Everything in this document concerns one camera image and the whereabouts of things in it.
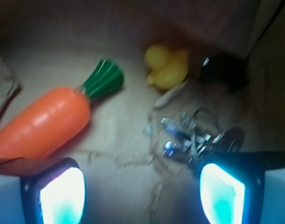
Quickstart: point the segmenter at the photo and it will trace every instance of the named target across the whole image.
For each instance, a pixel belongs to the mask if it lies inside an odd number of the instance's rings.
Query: plastic toy
[[[86,126],[90,101],[119,90],[123,83],[118,66],[101,60],[78,90],[59,87],[46,93],[0,130],[0,158],[47,157]]]
[[[145,63],[151,70],[148,85],[167,91],[182,83],[188,73],[188,57],[186,49],[172,52],[164,45],[149,47],[145,54]]]

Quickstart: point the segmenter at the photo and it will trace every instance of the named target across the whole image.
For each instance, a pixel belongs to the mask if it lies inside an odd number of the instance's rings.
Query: glowing light
[[[203,167],[200,197],[205,215],[212,224],[242,222],[245,185],[214,163]]]
[[[85,202],[85,179],[78,168],[69,168],[40,192],[45,224],[76,224]]]
[[[167,151],[171,151],[172,150],[172,142],[168,141],[165,145],[164,145],[164,149]]]
[[[203,67],[208,64],[209,60],[210,60],[210,59],[209,59],[208,57],[205,59],[205,61],[204,61],[204,63],[203,63]]]

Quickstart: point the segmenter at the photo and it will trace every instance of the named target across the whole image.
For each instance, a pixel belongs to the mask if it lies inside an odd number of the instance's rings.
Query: black object
[[[233,93],[248,85],[245,71],[247,60],[242,60],[226,53],[220,53],[204,63],[199,80],[204,83],[222,81]]]

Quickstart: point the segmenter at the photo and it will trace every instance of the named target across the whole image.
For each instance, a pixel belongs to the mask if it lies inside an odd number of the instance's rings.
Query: orange carrot
[[[48,156],[84,128],[90,114],[90,102],[83,94],[54,89],[0,131],[0,158]]]
[[[69,87],[48,92],[0,130],[0,158],[48,156],[86,126],[90,100],[118,90],[123,82],[117,66],[101,60],[81,92]]]

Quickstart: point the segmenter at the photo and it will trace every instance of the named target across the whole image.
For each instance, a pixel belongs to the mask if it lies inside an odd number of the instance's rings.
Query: rubber duck
[[[189,51],[171,51],[166,46],[155,44],[145,53],[145,63],[151,70],[147,84],[167,91],[182,83],[188,73]]]

